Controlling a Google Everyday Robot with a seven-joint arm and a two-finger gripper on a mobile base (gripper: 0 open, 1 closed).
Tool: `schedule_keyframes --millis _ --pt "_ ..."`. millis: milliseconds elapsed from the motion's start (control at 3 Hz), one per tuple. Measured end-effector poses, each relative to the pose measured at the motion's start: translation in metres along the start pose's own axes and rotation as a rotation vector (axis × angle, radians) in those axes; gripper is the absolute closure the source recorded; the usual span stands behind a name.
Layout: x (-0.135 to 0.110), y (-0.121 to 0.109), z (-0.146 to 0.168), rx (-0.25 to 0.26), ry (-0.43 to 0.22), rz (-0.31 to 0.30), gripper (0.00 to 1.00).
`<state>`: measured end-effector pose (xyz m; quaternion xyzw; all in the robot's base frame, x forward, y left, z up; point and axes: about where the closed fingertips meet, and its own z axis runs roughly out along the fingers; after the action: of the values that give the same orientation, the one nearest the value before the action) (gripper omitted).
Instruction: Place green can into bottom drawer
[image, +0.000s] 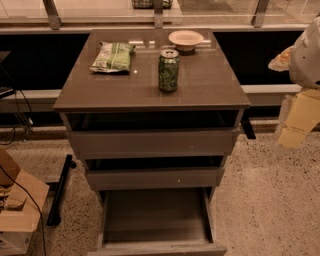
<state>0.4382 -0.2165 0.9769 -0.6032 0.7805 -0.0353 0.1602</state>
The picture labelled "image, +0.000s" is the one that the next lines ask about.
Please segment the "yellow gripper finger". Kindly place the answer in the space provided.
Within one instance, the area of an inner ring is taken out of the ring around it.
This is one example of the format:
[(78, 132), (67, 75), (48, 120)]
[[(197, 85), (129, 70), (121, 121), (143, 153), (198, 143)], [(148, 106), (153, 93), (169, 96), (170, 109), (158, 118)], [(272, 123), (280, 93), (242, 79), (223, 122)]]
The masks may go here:
[(278, 54), (268, 64), (268, 68), (273, 71), (283, 72), (288, 71), (290, 66), (291, 52), (293, 47), (290, 46)]
[(286, 95), (278, 120), (273, 149), (278, 154), (287, 154), (298, 148), (320, 123), (320, 91), (303, 89), (295, 96)]

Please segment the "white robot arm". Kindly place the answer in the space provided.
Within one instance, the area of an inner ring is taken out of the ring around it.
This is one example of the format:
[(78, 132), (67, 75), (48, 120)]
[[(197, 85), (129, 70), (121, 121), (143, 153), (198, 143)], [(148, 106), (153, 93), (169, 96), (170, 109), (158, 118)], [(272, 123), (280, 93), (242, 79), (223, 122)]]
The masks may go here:
[(286, 95), (282, 101), (274, 134), (274, 151), (287, 154), (320, 123), (320, 15), (292, 46), (270, 61), (268, 68), (288, 71), (290, 80), (301, 87), (297, 94)]

